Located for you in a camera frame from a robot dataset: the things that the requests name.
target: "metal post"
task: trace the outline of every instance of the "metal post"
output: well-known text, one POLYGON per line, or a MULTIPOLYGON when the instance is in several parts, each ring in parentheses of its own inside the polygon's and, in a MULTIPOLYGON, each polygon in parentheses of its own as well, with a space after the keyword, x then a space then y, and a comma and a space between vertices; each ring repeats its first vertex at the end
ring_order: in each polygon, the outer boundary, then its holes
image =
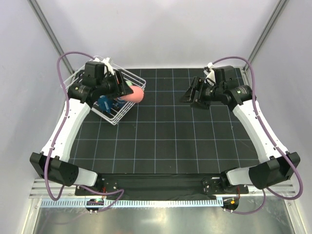
MULTIPOLYGON (((53 44, 54 48, 56 49, 58 55, 61 56, 62 54, 64 54, 64 51, 63 51, 58 39, 56 38, 51 26, 49 25, 46 17, 44 16, 44 13, 42 12, 38 2, 36 0, 28 0, 28 3, 30 4, 30 6, 34 10, 39 22, 41 23, 43 29, 45 30, 45 32, 46 32, 47 36, 49 37, 51 43, 53 44)), ((74 73, 74 70, 73 70, 70 62, 68 61, 67 57, 63 57, 63 62, 65 64, 68 72, 70 74, 74 73)))
MULTIPOLYGON (((279 0, 274 11, 272 12, 267 24, 265 25, 257 43, 255 44, 251 54, 248 57, 248 61, 250 63, 252 63, 255 59, 255 57, 257 56, 260 48, 262 47, 264 41, 266 40, 266 38, 268 37, 268 35, 270 34, 273 26, 275 25, 278 17, 280 16, 280 14, 282 13, 282 11, 284 10, 286 4, 288 3, 289 0, 279 0)), ((245 67, 243 68, 244 72, 247 72, 249 69, 249 66, 246 64, 245 67)))

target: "gray wall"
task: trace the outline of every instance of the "gray wall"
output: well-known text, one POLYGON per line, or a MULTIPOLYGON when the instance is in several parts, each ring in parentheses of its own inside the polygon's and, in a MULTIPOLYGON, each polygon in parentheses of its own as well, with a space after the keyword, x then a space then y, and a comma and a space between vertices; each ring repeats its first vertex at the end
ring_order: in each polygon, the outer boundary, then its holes
MULTIPOLYGON (((38 2, 65 51, 112 57, 126 68, 172 68, 247 57, 278 0, 38 2)), ((83 63, 69 60, 75 68, 83 63)))
POLYGON ((299 171, 305 187, 297 204, 309 222, 312 220, 311 12, 312 1, 289 1, 253 63, 256 95, 265 117, 286 147, 301 156, 299 171))
POLYGON ((58 56, 27 1, 5 1, 1 9, 0 233, 16 234, 37 177, 29 157, 49 139, 64 98, 58 56))

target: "reflective floor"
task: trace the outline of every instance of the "reflective floor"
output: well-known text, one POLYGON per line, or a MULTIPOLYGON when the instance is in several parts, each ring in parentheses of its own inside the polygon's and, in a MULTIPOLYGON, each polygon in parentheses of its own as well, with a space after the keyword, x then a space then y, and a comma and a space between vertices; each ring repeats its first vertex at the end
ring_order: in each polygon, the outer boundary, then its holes
MULTIPOLYGON (((251 211, 261 197, 241 197, 238 211, 251 211)), ((86 214, 84 208, 41 208, 35 234, 294 234, 285 202, 268 197, 251 215, 219 207, 112 209, 86 214)))

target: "floor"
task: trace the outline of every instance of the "floor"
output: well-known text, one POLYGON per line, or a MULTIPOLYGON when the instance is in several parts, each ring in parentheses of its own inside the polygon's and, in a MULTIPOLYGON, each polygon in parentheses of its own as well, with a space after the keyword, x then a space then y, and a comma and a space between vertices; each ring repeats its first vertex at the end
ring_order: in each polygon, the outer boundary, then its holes
MULTIPOLYGON (((179 98, 203 69, 135 69, 144 100, 116 126, 90 112, 71 150, 71 163, 99 173, 219 173, 258 164, 238 119, 222 103, 192 109, 179 98)), ((236 69, 240 84, 243 79, 236 69)))

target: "wire basket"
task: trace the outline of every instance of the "wire basket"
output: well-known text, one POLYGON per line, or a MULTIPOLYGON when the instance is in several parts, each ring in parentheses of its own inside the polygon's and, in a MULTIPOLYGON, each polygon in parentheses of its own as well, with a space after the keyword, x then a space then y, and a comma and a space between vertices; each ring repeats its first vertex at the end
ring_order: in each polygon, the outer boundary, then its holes
MULTIPOLYGON (((100 56, 95 56, 95 58, 98 58, 99 60, 103 60, 104 58, 100 56)), ((123 77, 125 80, 128 80, 132 83, 132 85, 139 86, 142 90, 145 89, 146 81, 137 75, 123 69, 122 67, 119 67, 116 64, 113 64, 112 61, 110 61, 111 66, 113 67, 114 70, 120 70, 121 73, 123 74, 123 77)), ((84 66, 80 67, 75 73, 73 73, 67 80, 65 80, 65 86, 66 89, 76 82, 81 82, 81 75, 82 73, 80 72, 81 70, 84 70, 84 66)), ((92 107, 92 111, 96 113, 97 115, 101 116, 103 119, 111 123, 112 125, 116 125, 122 117, 125 116, 125 114, 131 109, 131 107, 134 106, 134 102, 128 101, 126 104, 120 109, 120 110, 115 110, 114 108, 111 108, 111 112, 103 112, 100 110, 97 102, 94 104, 92 107)))

